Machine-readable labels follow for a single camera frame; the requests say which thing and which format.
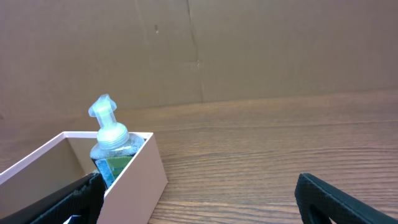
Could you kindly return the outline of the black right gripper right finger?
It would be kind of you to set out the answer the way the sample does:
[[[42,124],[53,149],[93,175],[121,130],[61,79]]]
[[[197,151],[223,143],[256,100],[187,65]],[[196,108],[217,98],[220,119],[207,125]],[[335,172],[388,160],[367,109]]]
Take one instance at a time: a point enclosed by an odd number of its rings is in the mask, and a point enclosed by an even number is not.
[[[304,224],[397,224],[396,219],[309,173],[299,175],[295,199]]]

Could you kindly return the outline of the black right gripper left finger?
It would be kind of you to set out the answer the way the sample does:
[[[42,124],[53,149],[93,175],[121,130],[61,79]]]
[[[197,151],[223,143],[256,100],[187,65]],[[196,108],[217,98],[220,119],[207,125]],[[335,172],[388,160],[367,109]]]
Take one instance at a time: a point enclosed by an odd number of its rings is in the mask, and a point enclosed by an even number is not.
[[[1,219],[1,224],[96,224],[104,204],[102,175],[91,173]]]

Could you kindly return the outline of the clear soap pump bottle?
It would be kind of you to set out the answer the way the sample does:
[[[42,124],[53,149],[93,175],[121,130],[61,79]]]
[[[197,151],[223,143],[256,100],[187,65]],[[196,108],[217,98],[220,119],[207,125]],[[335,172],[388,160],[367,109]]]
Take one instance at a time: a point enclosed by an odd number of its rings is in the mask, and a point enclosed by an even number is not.
[[[145,143],[143,137],[129,133],[124,124],[116,121],[116,108],[116,103],[105,94],[88,110],[89,115],[95,117],[99,124],[97,143],[90,151],[90,158],[107,188],[112,186]]]

